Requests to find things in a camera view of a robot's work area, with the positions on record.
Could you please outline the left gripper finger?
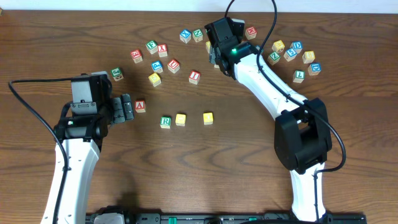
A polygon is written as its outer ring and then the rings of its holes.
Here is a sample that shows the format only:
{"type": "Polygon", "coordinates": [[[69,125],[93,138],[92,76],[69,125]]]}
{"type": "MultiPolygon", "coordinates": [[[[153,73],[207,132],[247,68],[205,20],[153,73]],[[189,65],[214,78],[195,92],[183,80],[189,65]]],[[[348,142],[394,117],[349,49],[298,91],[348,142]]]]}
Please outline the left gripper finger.
{"type": "Polygon", "coordinates": [[[113,110],[114,110],[113,123],[114,124],[124,123],[126,121],[126,119],[124,116],[124,109],[123,109],[123,104],[121,102],[121,99],[113,98],[112,106],[113,106],[113,110]]]}
{"type": "Polygon", "coordinates": [[[132,107],[132,102],[131,102],[131,97],[129,94],[123,94],[121,95],[121,101],[123,104],[123,110],[124,110],[124,117],[126,121],[133,120],[134,119],[134,110],[132,107]]]}

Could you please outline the green R block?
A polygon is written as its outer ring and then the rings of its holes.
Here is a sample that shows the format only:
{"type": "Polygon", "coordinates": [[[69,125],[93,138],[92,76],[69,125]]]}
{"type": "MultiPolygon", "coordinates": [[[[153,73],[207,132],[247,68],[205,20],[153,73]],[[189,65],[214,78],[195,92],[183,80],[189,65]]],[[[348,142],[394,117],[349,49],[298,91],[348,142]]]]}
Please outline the green R block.
{"type": "Polygon", "coordinates": [[[170,129],[172,123],[171,117],[162,116],[160,120],[160,127],[164,129],[170,129]]]}

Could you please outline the yellow block O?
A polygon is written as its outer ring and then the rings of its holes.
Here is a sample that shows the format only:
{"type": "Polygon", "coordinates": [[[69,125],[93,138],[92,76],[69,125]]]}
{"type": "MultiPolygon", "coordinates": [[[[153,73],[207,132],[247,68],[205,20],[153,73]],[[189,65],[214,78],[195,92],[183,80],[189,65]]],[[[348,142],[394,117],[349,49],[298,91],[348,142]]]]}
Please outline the yellow block O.
{"type": "Polygon", "coordinates": [[[204,122],[204,125],[213,124],[213,122],[214,122],[213,113],[212,112],[204,113],[203,114],[203,122],[204,122]]]}
{"type": "Polygon", "coordinates": [[[177,113],[175,117],[175,124],[177,126],[185,126],[187,116],[185,114],[177,113]]]}

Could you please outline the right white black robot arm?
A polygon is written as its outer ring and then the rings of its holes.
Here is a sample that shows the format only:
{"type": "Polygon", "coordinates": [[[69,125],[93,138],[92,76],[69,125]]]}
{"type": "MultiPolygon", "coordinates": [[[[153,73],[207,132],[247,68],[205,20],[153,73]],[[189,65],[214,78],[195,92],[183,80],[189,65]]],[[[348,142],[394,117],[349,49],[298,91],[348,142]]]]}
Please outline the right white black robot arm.
{"type": "Polygon", "coordinates": [[[244,21],[224,17],[205,26],[211,47],[209,61],[247,87],[275,121],[274,149],[292,178],[292,213],[315,222],[326,213],[322,180],[331,134],[322,100],[307,100],[282,81],[266,64],[259,47],[243,41],[244,21]]]}

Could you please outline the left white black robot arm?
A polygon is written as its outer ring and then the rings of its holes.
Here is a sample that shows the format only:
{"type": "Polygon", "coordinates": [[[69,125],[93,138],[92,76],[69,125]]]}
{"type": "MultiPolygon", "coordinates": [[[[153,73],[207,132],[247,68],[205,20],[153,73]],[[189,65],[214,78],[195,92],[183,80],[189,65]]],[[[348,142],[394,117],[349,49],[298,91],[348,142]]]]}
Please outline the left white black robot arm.
{"type": "Polygon", "coordinates": [[[134,119],[131,97],[113,98],[107,72],[71,81],[72,101],[54,127],[55,172],[42,223],[84,223],[91,178],[111,125],[134,119]]]}

